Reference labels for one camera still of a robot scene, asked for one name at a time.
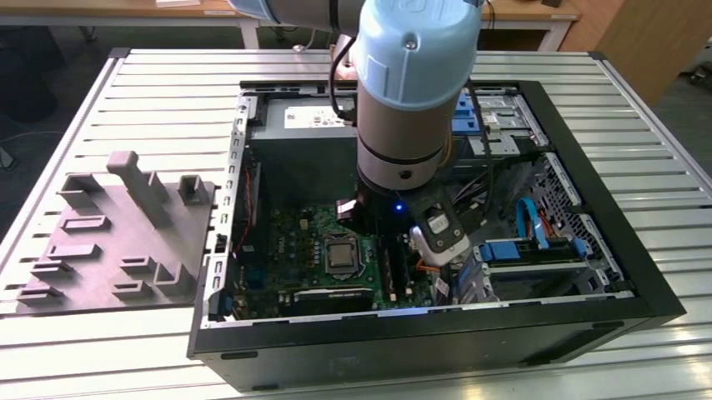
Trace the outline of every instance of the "slotted metal tabletop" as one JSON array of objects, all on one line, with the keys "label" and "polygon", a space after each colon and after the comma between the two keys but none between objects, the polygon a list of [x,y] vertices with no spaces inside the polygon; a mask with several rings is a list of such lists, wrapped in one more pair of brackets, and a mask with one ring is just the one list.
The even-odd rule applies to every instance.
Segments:
[{"label": "slotted metal tabletop", "polygon": [[[325,51],[134,50],[108,60],[0,245],[4,312],[57,223],[64,175],[96,173],[116,183],[106,156],[134,150],[163,182],[200,173],[220,184],[239,82],[326,79],[329,65]],[[608,63],[588,54],[482,52],[473,78],[542,83],[688,314],[565,365],[272,396],[712,398],[709,178]],[[0,320],[0,399],[238,396],[184,356],[191,314],[175,308]]]}]

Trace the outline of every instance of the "cable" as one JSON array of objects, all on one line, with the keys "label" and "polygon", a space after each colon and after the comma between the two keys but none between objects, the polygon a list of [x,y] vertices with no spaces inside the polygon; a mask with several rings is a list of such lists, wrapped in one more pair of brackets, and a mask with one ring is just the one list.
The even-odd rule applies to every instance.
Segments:
[{"label": "cable", "polygon": [[307,45],[303,47],[305,50],[309,50],[311,48],[311,45],[314,44],[314,39],[317,38],[317,30],[311,29],[311,38]]},{"label": "cable", "polygon": [[333,33],[330,32],[330,35],[326,37],[326,48],[329,49],[330,46],[331,46],[331,37],[333,37]]},{"label": "cable", "polygon": [[270,31],[275,33],[275,36],[276,36],[276,41],[278,42],[287,42],[291,46],[297,45],[297,43],[294,43],[294,41],[291,41],[291,39],[289,39],[285,35],[283,35],[283,32],[278,31],[274,27],[267,27],[270,28]]},{"label": "cable", "polygon": [[449,130],[447,144],[445,146],[446,146],[446,148],[445,148],[445,157],[442,157],[442,160],[441,160],[439,164],[437,164],[438,168],[443,167],[445,164],[447,164],[449,155],[453,152],[453,130],[451,129]]},{"label": "cable", "polygon": [[542,219],[544,223],[544,229],[546,231],[546,237],[548,238],[558,238],[558,234],[554,231],[554,228],[552,227],[552,222],[546,219],[546,214],[544,213],[544,210],[538,210],[538,218]]},{"label": "cable", "polygon": [[494,29],[496,28],[496,21],[497,21],[497,14],[494,12],[494,6],[492,5],[492,1],[490,0],[485,0],[485,2],[488,2],[488,5],[489,5],[489,27],[488,27],[488,29]]},{"label": "cable", "polygon": [[353,123],[354,121],[350,120],[349,115],[345,111],[339,110],[337,105],[337,98],[334,97],[334,79],[337,77],[337,67],[338,64],[342,62],[343,57],[346,56],[346,53],[351,49],[351,46],[354,46],[354,43],[357,42],[357,37],[353,37],[349,40],[349,43],[346,43],[346,46],[343,46],[342,51],[337,54],[337,58],[334,58],[334,61],[331,62],[331,69],[330,69],[330,102],[331,102],[331,109],[334,110],[334,114],[337,117],[339,117],[343,121],[347,121]]},{"label": "cable", "polygon": [[418,260],[418,264],[415,265],[415,270],[417,271],[431,271],[433,273],[441,272],[441,268],[430,267],[425,265],[425,260],[422,260],[422,258]]},{"label": "cable", "polygon": [[270,31],[276,33],[276,35],[282,35],[283,32],[293,33],[299,27],[293,27],[291,29],[287,29],[286,27],[268,27]]},{"label": "cable", "polygon": [[[530,152],[526,152],[525,154],[520,154],[518,156],[514,156],[514,157],[508,157],[505,158],[504,160],[501,160],[496,165],[494,165],[494,179],[493,181],[496,182],[502,171],[505,169],[508,169],[509,167],[513,167],[514,165],[517,165],[518,163],[533,163],[538,157],[541,155],[544,155],[544,153],[546,153],[548,150],[544,149],[537,149],[537,150],[533,150]],[[488,172],[485,171],[482,174],[480,174],[480,176],[477,176],[472,181],[469,181],[465,186],[462,187],[462,189],[460,190],[460,192],[457,193],[457,195],[453,197],[453,204],[458,204],[461,201],[466,200],[468,198],[472,198],[472,197],[476,197],[476,196],[480,196],[482,193],[485,193],[486,191],[486,185],[485,184],[481,184],[480,186],[474,187],[474,184],[480,182],[480,180],[482,178],[485,178],[485,176],[488,175]]]},{"label": "cable", "polygon": [[244,244],[244,238],[247,237],[247,233],[250,232],[250,225],[252,223],[252,193],[250,190],[250,172],[247,171],[247,167],[244,168],[244,194],[247,196],[247,226],[244,227],[243,236],[240,237],[240,242],[236,244],[235,247],[235,257],[236,254],[240,252],[240,249],[243,248]]},{"label": "cable", "polygon": [[477,100],[476,85],[472,79],[468,78],[469,100],[472,101],[473,111],[476,112],[476,119],[480,125],[480,132],[482,133],[482,145],[485,148],[485,162],[488,163],[488,197],[485,199],[484,213],[489,211],[492,205],[492,191],[494,190],[494,163],[492,162],[492,147],[489,146],[489,126],[482,120],[482,109],[480,108],[480,101]]}]

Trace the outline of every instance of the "sticker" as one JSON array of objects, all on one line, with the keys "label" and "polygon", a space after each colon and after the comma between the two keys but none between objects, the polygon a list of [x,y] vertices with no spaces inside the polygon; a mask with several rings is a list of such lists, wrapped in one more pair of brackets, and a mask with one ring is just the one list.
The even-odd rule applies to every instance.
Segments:
[{"label": "sticker", "polygon": [[438,277],[435,281],[435,289],[445,297],[449,295],[449,284]]},{"label": "sticker", "polygon": [[437,235],[439,232],[442,232],[449,227],[449,219],[445,214],[441,214],[438,216],[434,216],[427,220],[427,224],[430,225],[430,230]]},{"label": "sticker", "polygon": [[236,15],[234,11],[203,11],[204,15]]},{"label": "sticker", "polygon": [[285,128],[343,128],[343,120],[337,117],[331,106],[287,107]]}]

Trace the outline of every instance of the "black computer chassis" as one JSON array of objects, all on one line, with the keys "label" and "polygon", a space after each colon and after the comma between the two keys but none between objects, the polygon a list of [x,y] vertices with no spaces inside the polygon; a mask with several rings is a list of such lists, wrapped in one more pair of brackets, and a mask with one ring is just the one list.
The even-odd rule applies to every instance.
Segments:
[{"label": "black computer chassis", "polygon": [[[309,85],[319,91],[326,86]],[[518,88],[582,199],[580,213],[593,218],[622,267],[622,284],[636,296],[214,329],[200,328],[203,310],[196,301],[188,358],[202,360],[239,391],[561,363],[685,313],[541,84],[477,81],[476,85]],[[203,288],[204,271],[198,299]]]}]

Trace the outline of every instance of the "wooden desk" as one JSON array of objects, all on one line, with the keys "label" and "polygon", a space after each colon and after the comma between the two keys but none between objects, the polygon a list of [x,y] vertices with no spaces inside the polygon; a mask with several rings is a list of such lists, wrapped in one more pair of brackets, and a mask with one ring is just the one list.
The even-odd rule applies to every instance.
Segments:
[{"label": "wooden desk", "polygon": [[[496,29],[546,31],[540,51],[558,49],[570,23],[581,16],[568,0],[558,8],[525,0],[493,0],[493,4]],[[489,21],[486,5],[482,19]],[[1,0],[0,25],[232,26],[243,31],[244,47],[259,48],[256,28],[275,24],[243,16],[226,0],[163,8],[156,7],[154,0]]]},{"label": "wooden desk", "polygon": [[562,51],[605,54],[648,105],[656,104],[712,35],[709,0],[569,0],[584,11]]}]

